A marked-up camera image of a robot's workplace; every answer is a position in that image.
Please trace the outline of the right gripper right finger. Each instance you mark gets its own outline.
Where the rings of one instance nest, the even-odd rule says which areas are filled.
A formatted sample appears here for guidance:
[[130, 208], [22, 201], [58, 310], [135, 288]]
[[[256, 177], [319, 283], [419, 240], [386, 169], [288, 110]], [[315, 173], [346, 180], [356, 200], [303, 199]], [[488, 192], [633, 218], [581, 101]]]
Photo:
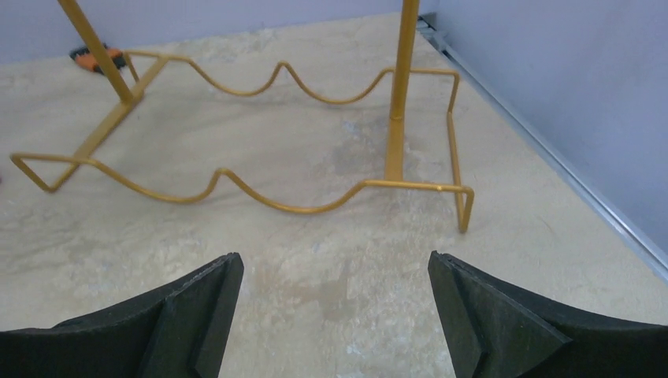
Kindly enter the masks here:
[[457, 377], [665, 377], [667, 327], [565, 305], [433, 251], [429, 278]]

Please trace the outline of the gold wall hook rack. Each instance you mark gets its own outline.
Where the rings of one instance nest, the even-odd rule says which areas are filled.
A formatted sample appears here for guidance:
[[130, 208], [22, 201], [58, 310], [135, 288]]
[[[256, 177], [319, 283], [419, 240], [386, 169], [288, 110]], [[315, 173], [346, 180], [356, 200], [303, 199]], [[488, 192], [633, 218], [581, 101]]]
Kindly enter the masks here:
[[[326, 98], [312, 91], [301, 80], [295, 69], [286, 61], [279, 61], [273, 69], [269, 79], [259, 88], [252, 91], [236, 91], [218, 83], [190, 57], [177, 54], [154, 53], [143, 50], [124, 50], [121, 53], [132, 74], [132, 78], [135, 81], [132, 86], [128, 86], [79, 4], [75, 1], [62, 1], [60, 6], [69, 18], [72, 26], [77, 30], [80, 37], [85, 42], [86, 47], [96, 59], [102, 73], [116, 92], [119, 102], [71, 156], [29, 152], [16, 152], [10, 155], [11, 162], [14, 163], [15, 166], [41, 190], [47, 193], [57, 192], [80, 168], [80, 166], [86, 165], [97, 169], [99, 172], [134, 192], [158, 201], [176, 204], [192, 204], [208, 198], [216, 188], [219, 179], [227, 177], [242, 192], [255, 201], [273, 209], [295, 214], [325, 213], [338, 209], [351, 200], [358, 192], [367, 187], [448, 192], [452, 193], [455, 197], [458, 230], [461, 233], [468, 230], [475, 193], [473, 188], [462, 184], [453, 115], [461, 76], [457, 71], [452, 69], [427, 69], [415, 68], [412, 66], [415, 32], [417, 30], [418, 22], [419, 3], [417, 1], [403, 2], [395, 65], [380, 70], [364, 91], [351, 98], [345, 99]], [[94, 159], [92, 154], [141, 103], [145, 95], [145, 90], [163, 71], [164, 67], [172, 61], [188, 64], [212, 87], [227, 95], [241, 98], [255, 97], [267, 91], [276, 81], [280, 71], [285, 70], [306, 95], [324, 104], [334, 106], [344, 106], [361, 101], [376, 88], [383, 78], [387, 75], [391, 75], [392, 93], [388, 116], [384, 178], [378, 180], [361, 180], [351, 187], [342, 197], [329, 204], [315, 207], [289, 206], [273, 201], [255, 191], [230, 169], [215, 170], [212, 173], [206, 188], [201, 193], [190, 197], [162, 194], [132, 182], [127, 177], [122, 176], [119, 172]], [[406, 99], [410, 76], [413, 74], [449, 76], [452, 78], [451, 94], [446, 112], [446, 128], [451, 160], [452, 183], [412, 182], [406, 181], [403, 178]]]

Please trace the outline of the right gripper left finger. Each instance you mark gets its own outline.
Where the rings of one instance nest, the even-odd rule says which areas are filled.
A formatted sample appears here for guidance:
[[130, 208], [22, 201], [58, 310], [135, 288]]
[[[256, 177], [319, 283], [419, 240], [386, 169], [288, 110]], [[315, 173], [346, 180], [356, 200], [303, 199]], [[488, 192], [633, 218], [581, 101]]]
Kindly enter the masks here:
[[116, 305], [1, 334], [3, 377], [217, 377], [243, 279], [239, 254]]

